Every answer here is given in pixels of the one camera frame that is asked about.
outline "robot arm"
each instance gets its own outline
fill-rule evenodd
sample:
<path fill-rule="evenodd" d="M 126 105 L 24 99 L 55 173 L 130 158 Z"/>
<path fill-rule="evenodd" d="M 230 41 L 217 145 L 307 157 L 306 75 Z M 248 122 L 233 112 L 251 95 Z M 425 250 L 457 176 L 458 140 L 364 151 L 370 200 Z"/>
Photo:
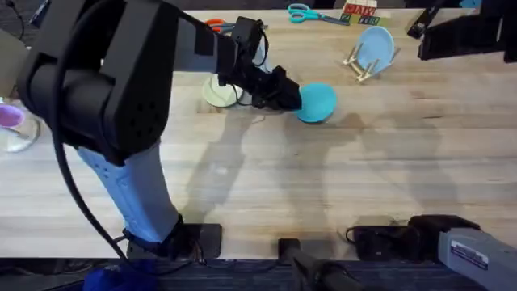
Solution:
<path fill-rule="evenodd" d="M 19 93 L 51 125 L 57 63 L 69 49 L 57 113 L 62 139 L 101 179 L 124 216 L 124 232 L 140 247 L 169 255 L 183 224 L 159 158 L 173 71 L 219 74 L 220 83 L 250 92 L 258 108 L 299 109 L 298 84 L 281 67 L 268 73 L 252 62 L 261 21 L 240 17 L 232 36 L 223 36 L 158 0 L 111 0 L 70 47 L 74 26 L 98 1 L 53 2 L 19 75 Z"/>

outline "teal plate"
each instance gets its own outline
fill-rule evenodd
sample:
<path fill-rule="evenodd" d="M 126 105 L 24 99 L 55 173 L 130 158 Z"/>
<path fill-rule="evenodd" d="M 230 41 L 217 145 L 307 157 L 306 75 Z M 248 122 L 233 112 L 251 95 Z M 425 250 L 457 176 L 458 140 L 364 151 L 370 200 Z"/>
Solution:
<path fill-rule="evenodd" d="M 303 86 L 300 95 L 301 110 L 296 112 L 296 116 L 307 123 L 322 122 L 329 118 L 338 102 L 334 89 L 322 83 Z"/>

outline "light blue plate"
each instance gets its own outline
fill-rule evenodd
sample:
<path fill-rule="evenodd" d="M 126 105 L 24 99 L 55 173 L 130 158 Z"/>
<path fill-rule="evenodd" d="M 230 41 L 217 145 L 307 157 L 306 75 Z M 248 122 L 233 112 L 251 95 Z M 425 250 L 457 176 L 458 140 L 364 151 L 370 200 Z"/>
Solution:
<path fill-rule="evenodd" d="M 359 36 L 356 47 L 358 48 L 361 43 L 363 46 L 357 54 L 357 61 L 363 69 L 379 59 L 379 63 L 372 70 L 372 75 L 375 75 L 391 64 L 395 53 L 395 41 L 386 28 L 370 27 Z"/>

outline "blue object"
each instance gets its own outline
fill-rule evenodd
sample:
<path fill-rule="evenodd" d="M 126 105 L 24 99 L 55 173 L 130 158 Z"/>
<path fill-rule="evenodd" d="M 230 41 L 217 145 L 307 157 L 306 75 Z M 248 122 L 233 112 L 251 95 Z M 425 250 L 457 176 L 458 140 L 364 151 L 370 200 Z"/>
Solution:
<path fill-rule="evenodd" d="M 305 85 L 300 89 L 301 110 L 298 119 L 308 123 L 322 122 L 334 112 L 338 102 L 334 89 L 322 83 Z"/>
<path fill-rule="evenodd" d="M 305 20 L 318 20 L 318 13 L 309 6 L 301 3 L 293 3 L 288 6 L 289 20 L 292 23 L 302 23 Z"/>
<path fill-rule="evenodd" d="M 305 20 L 322 20 L 329 23 L 340 24 L 345 26 L 350 25 L 350 23 L 348 22 L 343 22 L 339 19 L 335 19 L 333 17 L 317 13 L 316 11 L 310 9 L 309 6 L 302 3 L 293 3 L 289 5 L 288 12 L 289 20 L 292 23 L 302 23 Z"/>
<path fill-rule="evenodd" d="M 125 227 L 149 243 L 161 243 L 173 230 L 179 215 L 170 202 L 160 163 L 160 142 L 132 155 L 123 167 L 106 161 L 104 156 L 79 147 L 79 156 L 101 179 Z"/>
<path fill-rule="evenodd" d="M 357 54 L 357 61 L 363 69 L 379 59 L 377 65 L 372 69 L 372 75 L 378 74 L 391 64 L 395 53 L 395 41 L 386 28 L 368 28 L 359 36 L 356 48 L 360 44 L 363 46 Z"/>
<path fill-rule="evenodd" d="M 133 262 L 140 270 L 153 272 L 151 260 Z M 125 264 L 118 269 L 99 269 L 86 275 L 82 291 L 154 291 L 158 289 L 158 279 L 136 272 Z"/>
<path fill-rule="evenodd" d="M 463 8 L 477 8 L 481 6 L 483 0 L 463 0 L 460 2 L 460 6 Z"/>

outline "red scissors handle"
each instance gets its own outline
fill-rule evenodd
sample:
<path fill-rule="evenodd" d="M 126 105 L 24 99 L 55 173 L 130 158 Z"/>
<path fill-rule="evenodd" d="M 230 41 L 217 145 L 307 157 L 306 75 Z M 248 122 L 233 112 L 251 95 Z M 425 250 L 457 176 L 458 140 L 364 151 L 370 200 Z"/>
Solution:
<path fill-rule="evenodd" d="M 209 20 L 205 21 L 205 23 L 208 26 L 212 26 L 212 25 L 223 25 L 226 22 L 223 19 L 209 19 Z M 219 32 L 219 33 L 221 33 L 221 31 L 222 31 L 222 27 L 211 27 L 211 29 L 213 31 Z"/>

